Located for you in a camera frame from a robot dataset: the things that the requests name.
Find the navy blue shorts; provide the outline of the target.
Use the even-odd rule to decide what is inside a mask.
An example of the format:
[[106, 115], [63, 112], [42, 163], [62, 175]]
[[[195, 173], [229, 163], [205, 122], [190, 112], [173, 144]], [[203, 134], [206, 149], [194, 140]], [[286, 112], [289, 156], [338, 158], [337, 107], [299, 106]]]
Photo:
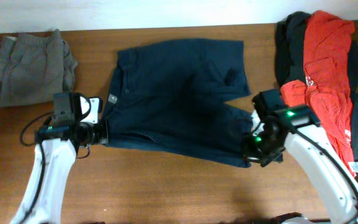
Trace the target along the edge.
[[108, 146], [248, 168], [254, 123], [231, 100], [251, 94], [240, 40], [177, 39], [121, 50], [103, 118]]

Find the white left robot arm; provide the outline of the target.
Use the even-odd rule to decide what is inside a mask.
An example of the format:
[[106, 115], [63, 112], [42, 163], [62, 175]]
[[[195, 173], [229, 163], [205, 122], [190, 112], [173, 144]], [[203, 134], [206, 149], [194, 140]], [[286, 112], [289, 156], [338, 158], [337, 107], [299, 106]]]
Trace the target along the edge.
[[81, 93], [59, 93], [53, 111], [34, 133], [35, 159], [22, 202], [12, 223], [60, 223], [63, 198], [71, 167], [80, 159], [78, 151], [108, 143], [99, 97]]

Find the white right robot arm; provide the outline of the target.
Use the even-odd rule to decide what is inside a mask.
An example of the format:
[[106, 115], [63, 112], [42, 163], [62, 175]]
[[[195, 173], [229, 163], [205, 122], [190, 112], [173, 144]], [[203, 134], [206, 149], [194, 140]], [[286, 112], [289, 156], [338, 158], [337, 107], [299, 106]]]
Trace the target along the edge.
[[307, 105], [289, 107], [278, 90], [252, 99], [257, 125], [242, 139], [247, 162], [265, 167], [287, 151], [318, 191], [331, 223], [358, 223], [358, 183], [332, 148]]

